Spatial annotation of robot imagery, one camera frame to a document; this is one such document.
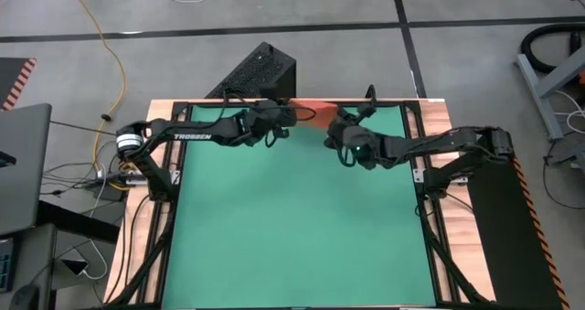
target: orange and black striped edge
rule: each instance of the orange and black striped edge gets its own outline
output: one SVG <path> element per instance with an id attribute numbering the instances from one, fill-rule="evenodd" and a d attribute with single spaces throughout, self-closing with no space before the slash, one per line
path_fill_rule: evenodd
<path id="1" fill-rule="evenodd" d="M 520 166 L 518 158 L 514 157 L 513 164 L 514 169 L 518 175 L 518 179 L 520 180 L 520 186 L 524 191 L 524 197 L 526 199 L 526 204 L 528 205 L 528 210 L 530 211 L 530 216 L 532 217 L 532 222 L 534 223 L 534 228 L 537 230 L 537 236 L 540 239 L 540 247 L 542 248 L 542 251 L 545 254 L 545 258 L 547 259 L 548 270 L 552 276 L 552 281 L 557 287 L 557 294 L 558 298 L 560 298 L 560 304 L 563 310 L 570 310 L 569 300 L 567 299 L 567 295 L 563 289 L 563 284 L 560 282 L 560 278 L 558 277 L 557 267 L 555 266 L 555 262 L 553 261 L 552 255 L 550 254 L 550 249 L 548 248 L 545 233 L 542 231 L 542 227 L 540 227 L 537 210 L 535 209 L 534 203 L 532 202 L 532 197 L 530 197 L 530 192 L 528 192 L 527 181 L 524 178 L 524 173 L 522 173 L 522 167 Z"/>
<path id="2" fill-rule="evenodd" d="M 33 72 L 33 68 L 35 67 L 36 64 L 37 59 L 35 58 L 28 59 L 28 61 L 25 62 L 25 65 L 22 67 L 20 73 L 18 74 L 18 78 L 16 78 L 15 85 L 12 87 L 12 90 L 10 90 L 10 92 L 8 93 L 8 96 L 6 97 L 4 104 L 2 105 L 2 108 L 0 108 L 0 111 L 12 110 L 12 108 L 15 107 L 16 101 L 18 101 L 18 98 L 20 97 L 22 90 L 25 88 L 25 84 L 27 83 L 28 77 L 30 77 L 30 74 Z"/>

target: yellow cable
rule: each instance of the yellow cable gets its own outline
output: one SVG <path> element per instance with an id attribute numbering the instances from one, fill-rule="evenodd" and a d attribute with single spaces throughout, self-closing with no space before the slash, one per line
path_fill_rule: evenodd
<path id="1" fill-rule="evenodd" d="M 110 54 L 112 54 L 112 56 L 116 59 L 116 62 L 118 63 L 118 67 L 120 68 L 120 74 L 122 75 L 122 90 L 120 91 L 120 95 L 118 95 L 118 100 L 116 100 L 116 102 L 113 104 L 113 106 L 108 111 L 108 115 L 112 115 L 116 111 L 116 109 L 118 109 L 120 104 L 122 103 L 124 94 L 126 93 L 126 72 L 124 71 L 124 66 L 122 65 L 122 62 L 120 61 L 120 58 L 118 58 L 118 55 L 116 55 L 116 53 L 108 46 L 108 43 L 106 42 L 106 39 L 104 38 L 103 33 L 101 32 L 101 27 L 98 24 L 98 21 L 96 21 L 95 17 L 93 17 L 93 14 L 90 12 L 89 8 L 85 5 L 83 0 L 77 0 L 77 1 L 81 4 L 81 6 L 83 7 L 83 10 L 85 10 L 85 13 L 87 13 L 87 15 L 90 17 L 91 21 L 93 22 L 93 25 L 98 30 L 98 34 L 100 35 L 101 43 L 106 48 L 106 50 L 108 50 L 110 52 Z M 101 131 L 103 129 L 104 124 L 105 124 L 105 121 L 102 119 L 100 126 L 98 127 L 98 131 Z M 99 142 L 100 142 L 100 133 L 96 133 L 95 134 L 95 141 L 93 142 L 93 167 L 95 168 L 96 171 L 98 171 L 98 169 L 100 169 L 98 167 L 98 143 Z M 118 187 L 111 182 L 109 182 L 109 184 L 113 188 L 116 188 L 120 191 L 130 190 L 128 187 Z"/>

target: orange object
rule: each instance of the orange object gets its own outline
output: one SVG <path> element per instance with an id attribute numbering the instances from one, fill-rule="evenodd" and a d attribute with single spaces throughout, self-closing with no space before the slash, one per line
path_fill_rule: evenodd
<path id="1" fill-rule="evenodd" d="M 309 108 L 316 112 L 316 115 L 310 121 L 303 122 L 312 127 L 327 129 L 337 116 L 337 104 L 323 101 L 307 101 L 307 100 L 290 100 L 289 103 L 296 108 Z M 296 110 L 297 119 L 311 118 L 313 113 L 309 110 Z"/>

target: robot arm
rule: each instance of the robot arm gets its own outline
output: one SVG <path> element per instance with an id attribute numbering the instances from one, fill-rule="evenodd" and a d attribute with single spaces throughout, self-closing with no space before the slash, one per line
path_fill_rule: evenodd
<path id="1" fill-rule="evenodd" d="M 339 108 L 329 125 L 325 146 L 337 151 L 344 166 L 360 164 L 365 169 L 376 166 L 390 169 L 417 156 L 463 152 L 446 166 L 425 169 L 422 192 L 430 197 L 444 198 L 451 181 L 470 176 L 487 161 L 505 163 L 514 156 L 510 134 L 500 128 L 458 127 L 439 135 L 406 139 L 360 126 L 359 122 L 374 111 L 373 107 L 366 107 L 354 115 Z M 351 153 L 352 162 L 346 161 L 342 149 Z"/>
<path id="2" fill-rule="evenodd" d="M 248 111 L 242 110 L 210 123 L 164 119 L 131 123 L 116 132 L 116 144 L 122 161 L 133 163 L 148 181 L 150 199 L 170 201 L 176 199 L 178 188 L 171 181 L 169 172 L 160 168 L 150 156 L 161 143 L 196 141 L 223 146 L 253 146 L 266 138 L 266 145 L 270 147 L 277 139 L 287 138 L 289 133 L 284 128 L 295 126 L 296 122 L 295 109 L 286 102 L 262 100 L 253 103 Z"/>

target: black box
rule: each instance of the black box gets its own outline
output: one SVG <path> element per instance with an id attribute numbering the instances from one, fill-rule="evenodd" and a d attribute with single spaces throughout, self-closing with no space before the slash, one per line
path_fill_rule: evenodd
<path id="1" fill-rule="evenodd" d="M 262 42 L 206 98 L 295 98 L 296 60 Z"/>

